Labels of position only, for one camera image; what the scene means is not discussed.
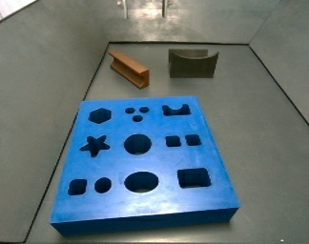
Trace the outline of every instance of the dark gray block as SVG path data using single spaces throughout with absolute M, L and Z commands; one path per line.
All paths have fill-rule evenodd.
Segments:
M 213 78 L 219 52 L 209 50 L 169 50 L 171 78 Z

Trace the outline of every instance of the orange wooden piece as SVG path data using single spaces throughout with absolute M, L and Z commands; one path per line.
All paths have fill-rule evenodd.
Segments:
M 110 68 L 118 72 L 138 89 L 149 87 L 150 70 L 121 51 L 113 50 L 109 54 L 114 57 Z

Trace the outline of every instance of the star-shaped hole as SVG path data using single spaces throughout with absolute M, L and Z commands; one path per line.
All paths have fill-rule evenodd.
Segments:
M 90 151 L 91 157 L 97 157 L 101 150 L 109 150 L 110 146 L 105 143 L 106 135 L 101 136 L 99 138 L 94 138 L 93 136 L 87 137 L 89 144 L 83 146 L 79 150 L 81 151 Z

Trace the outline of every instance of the shape sorter board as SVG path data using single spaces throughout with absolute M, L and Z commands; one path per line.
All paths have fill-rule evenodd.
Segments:
M 50 217 L 62 235 L 223 222 L 238 208 L 197 97 L 82 102 Z

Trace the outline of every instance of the gray wall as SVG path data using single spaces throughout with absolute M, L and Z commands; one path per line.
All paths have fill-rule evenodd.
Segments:
M 107 41 L 82 1 L 0 23 L 0 241 L 23 241 Z
M 309 122 L 309 0 L 282 1 L 250 47 Z
M 280 0 L 173 0 L 162 18 L 162 0 L 87 0 L 110 41 L 249 44 Z

